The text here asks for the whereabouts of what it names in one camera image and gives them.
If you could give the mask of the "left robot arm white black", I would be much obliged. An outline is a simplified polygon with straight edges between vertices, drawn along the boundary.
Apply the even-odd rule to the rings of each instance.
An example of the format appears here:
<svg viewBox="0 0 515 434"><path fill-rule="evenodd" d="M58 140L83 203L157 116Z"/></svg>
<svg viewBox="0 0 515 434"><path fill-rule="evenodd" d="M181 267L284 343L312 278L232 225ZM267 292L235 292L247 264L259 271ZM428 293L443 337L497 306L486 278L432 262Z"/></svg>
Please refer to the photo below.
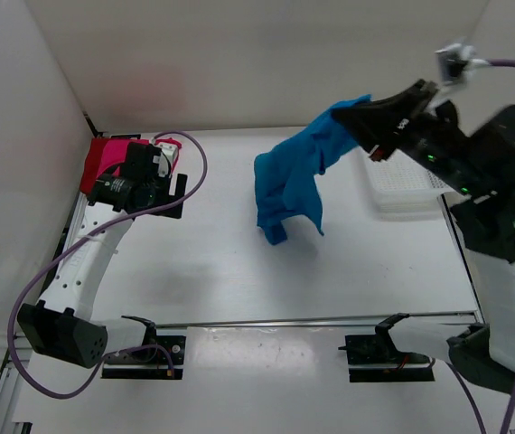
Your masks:
<svg viewBox="0 0 515 434"><path fill-rule="evenodd" d="M181 145L172 138L154 144L120 139L96 144L102 149L100 160L81 182L88 203L75 237L84 243L62 261L39 300L22 305L17 314L36 353L84 368L122 349L140 363L155 357L154 322L137 316L92 321L93 305L133 213L182 198L187 183L186 175L173 174Z"/></svg>

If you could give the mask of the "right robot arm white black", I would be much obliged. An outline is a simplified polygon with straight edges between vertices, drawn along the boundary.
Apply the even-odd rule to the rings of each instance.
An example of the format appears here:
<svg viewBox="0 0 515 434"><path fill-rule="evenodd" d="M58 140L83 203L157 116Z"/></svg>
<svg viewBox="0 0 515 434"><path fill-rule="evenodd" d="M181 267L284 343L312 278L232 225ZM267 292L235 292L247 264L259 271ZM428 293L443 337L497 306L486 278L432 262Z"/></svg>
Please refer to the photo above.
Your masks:
<svg viewBox="0 0 515 434"><path fill-rule="evenodd" d="M466 135L450 93L491 62L462 42L436 57L439 82L419 80L331 115L373 161L401 152L463 196L450 212L464 248L479 260L484 322L461 328L395 314L363 337L357 357L376 364L421 354L451 364L475 385L515 395L515 104Z"/></svg>

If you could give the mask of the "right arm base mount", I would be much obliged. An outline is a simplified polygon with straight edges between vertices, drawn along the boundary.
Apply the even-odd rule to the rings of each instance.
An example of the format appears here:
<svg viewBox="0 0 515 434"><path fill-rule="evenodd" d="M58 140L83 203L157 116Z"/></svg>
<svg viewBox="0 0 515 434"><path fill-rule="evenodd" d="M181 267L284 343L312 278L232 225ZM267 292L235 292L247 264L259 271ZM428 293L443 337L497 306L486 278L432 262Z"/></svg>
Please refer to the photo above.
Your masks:
<svg viewBox="0 0 515 434"><path fill-rule="evenodd" d="M346 335L345 352L351 383L433 382L435 360L398 350L389 336L391 325L376 325L371 335Z"/></svg>

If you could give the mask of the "dark red t-shirt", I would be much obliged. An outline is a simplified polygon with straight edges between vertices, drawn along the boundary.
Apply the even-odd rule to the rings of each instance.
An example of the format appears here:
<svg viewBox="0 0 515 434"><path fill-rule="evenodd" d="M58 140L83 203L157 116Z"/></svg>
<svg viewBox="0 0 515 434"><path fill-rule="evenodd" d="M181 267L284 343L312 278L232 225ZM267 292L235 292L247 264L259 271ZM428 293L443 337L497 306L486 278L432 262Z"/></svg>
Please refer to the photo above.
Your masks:
<svg viewBox="0 0 515 434"><path fill-rule="evenodd" d="M97 172L101 163L103 150L108 139L104 137L94 137L89 146L89 151L85 158L83 173L80 179L80 192L90 194L90 191L97 179Z"/></svg>

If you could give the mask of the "blue t-shirt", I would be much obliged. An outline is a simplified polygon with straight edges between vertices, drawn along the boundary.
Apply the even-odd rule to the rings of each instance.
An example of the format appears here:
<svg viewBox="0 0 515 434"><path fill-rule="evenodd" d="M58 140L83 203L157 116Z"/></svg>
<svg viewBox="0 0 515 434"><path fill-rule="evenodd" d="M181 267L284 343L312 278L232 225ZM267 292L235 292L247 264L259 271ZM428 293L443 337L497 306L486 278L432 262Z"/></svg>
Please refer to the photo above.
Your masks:
<svg viewBox="0 0 515 434"><path fill-rule="evenodd" d="M358 143L332 118L333 109L370 101L369 95L331 105L304 129L254 160L257 226L271 245L287 240L283 221L302 215L322 232L323 203L315 177Z"/></svg>

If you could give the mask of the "pink t-shirt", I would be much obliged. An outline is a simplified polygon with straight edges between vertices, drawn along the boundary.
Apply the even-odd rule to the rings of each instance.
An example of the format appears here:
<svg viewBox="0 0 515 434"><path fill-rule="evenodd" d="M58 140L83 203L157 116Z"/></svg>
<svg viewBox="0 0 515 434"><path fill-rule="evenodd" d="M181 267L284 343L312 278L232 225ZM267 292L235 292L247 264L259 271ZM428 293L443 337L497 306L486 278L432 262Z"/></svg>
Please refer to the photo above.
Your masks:
<svg viewBox="0 0 515 434"><path fill-rule="evenodd" d="M97 172L99 177L105 173L109 168L117 165L121 165L126 161L126 151L130 142L135 142L141 146L146 146L149 143L148 139L116 139L110 137L104 137L108 139L107 144L103 150L101 163ZM171 163L171 172L178 164L179 154L183 147L183 144L175 140L173 137L158 138L154 141L154 145L160 147L163 153L169 158Z"/></svg>

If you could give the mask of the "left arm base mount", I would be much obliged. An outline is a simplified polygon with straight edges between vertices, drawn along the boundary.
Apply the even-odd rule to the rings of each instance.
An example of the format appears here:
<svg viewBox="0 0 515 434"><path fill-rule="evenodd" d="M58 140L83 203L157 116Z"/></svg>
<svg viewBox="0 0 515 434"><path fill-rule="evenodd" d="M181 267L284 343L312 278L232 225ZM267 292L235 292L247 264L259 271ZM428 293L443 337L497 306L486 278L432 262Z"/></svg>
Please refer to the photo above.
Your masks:
<svg viewBox="0 0 515 434"><path fill-rule="evenodd" d="M101 378L179 381L183 378L186 339L184 330L157 328L144 341L148 348L109 355L102 364Z"/></svg>

